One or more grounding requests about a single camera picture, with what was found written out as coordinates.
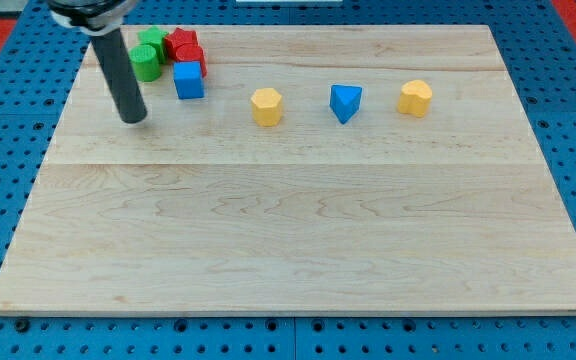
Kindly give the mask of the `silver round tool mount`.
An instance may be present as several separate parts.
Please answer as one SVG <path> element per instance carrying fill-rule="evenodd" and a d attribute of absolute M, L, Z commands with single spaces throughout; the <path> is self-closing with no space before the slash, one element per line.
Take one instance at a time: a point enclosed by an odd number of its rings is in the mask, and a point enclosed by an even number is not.
<path fill-rule="evenodd" d="M 65 28 L 77 28 L 89 36 L 117 30 L 137 0 L 47 0 L 53 20 Z"/>

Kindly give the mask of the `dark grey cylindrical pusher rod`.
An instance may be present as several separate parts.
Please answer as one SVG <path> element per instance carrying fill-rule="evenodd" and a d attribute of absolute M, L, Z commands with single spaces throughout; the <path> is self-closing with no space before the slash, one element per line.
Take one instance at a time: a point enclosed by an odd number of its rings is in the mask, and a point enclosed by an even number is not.
<path fill-rule="evenodd" d="M 147 107 L 120 29 L 93 36 L 91 43 L 120 119 L 127 124 L 143 121 Z"/>

